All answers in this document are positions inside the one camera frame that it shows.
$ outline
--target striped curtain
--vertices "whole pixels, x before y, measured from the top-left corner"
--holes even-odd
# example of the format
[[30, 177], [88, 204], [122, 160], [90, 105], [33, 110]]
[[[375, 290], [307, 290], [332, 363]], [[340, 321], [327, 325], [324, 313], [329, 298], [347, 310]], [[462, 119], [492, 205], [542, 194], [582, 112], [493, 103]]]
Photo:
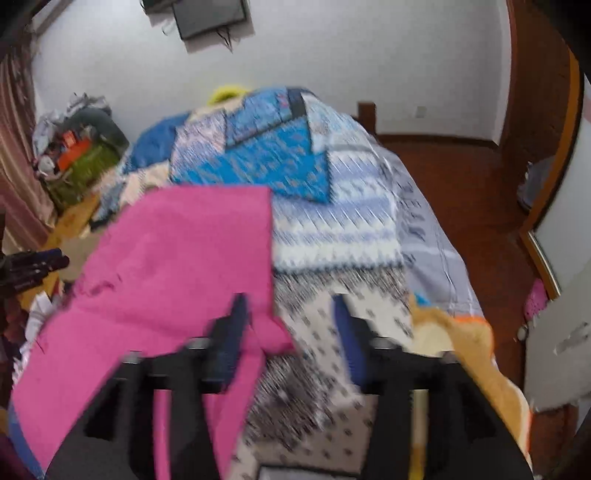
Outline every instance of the striped curtain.
[[27, 40], [0, 63], [0, 203], [13, 243], [36, 249], [50, 231], [54, 206], [31, 168], [35, 108]]

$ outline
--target tan blanket with orange trim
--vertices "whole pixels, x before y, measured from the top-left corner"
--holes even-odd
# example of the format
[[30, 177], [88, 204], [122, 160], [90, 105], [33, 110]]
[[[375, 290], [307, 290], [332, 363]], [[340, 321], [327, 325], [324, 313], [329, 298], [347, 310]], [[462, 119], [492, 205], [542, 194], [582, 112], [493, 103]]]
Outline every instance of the tan blanket with orange trim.
[[[440, 356], [455, 351], [467, 372], [487, 396], [531, 465], [529, 438], [531, 413], [519, 388], [494, 365], [494, 338], [490, 324], [479, 317], [452, 318], [432, 307], [418, 307], [411, 299], [413, 352]], [[413, 456], [411, 480], [423, 478], [427, 441], [427, 391], [417, 390], [413, 408]]]

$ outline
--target gray bed sheet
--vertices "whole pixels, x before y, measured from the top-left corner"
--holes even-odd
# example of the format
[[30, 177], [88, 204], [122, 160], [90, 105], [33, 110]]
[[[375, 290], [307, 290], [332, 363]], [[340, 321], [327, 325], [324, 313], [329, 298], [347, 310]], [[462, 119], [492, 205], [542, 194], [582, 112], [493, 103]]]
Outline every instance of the gray bed sheet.
[[464, 261], [408, 170], [390, 150], [374, 149], [398, 197], [398, 237], [410, 290], [451, 315], [482, 316]]

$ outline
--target white door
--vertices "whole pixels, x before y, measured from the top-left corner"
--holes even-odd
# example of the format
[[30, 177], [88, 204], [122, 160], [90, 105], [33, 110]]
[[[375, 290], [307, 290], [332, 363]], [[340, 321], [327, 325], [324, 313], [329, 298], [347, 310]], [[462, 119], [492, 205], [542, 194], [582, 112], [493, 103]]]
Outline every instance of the white door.
[[591, 261], [530, 325], [524, 393], [534, 411], [591, 392]]

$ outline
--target wooden table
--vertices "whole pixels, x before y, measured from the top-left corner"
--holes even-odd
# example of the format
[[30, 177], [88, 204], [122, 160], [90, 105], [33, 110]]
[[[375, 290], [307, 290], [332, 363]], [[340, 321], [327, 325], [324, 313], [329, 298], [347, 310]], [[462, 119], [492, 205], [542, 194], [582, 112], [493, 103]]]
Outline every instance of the wooden table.
[[[45, 244], [40, 248], [40, 251], [49, 250], [52, 248], [60, 248], [61, 243], [64, 240], [75, 238], [80, 235], [82, 230], [84, 230], [88, 224], [93, 213], [98, 208], [99, 202], [100, 197], [98, 195], [91, 195], [85, 198], [78, 205], [68, 208], [64, 212], [64, 215], [62, 215], [57, 221], [56, 227], [47, 238], [47, 242], [45, 242]], [[50, 273], [45, 278], [45, 280], [43, 280], [43, 285], [32, 288], [31, 290], [27, 290], [22, 294], [21, 307], [25, 310], [28, 310], [31, 306], [31, 303], [33, 302], [33, 298], [35, 298], [38, 293], [45, 291], [49, 296], [51, 296], [58, 280], [59, 278], [57, 272]]]

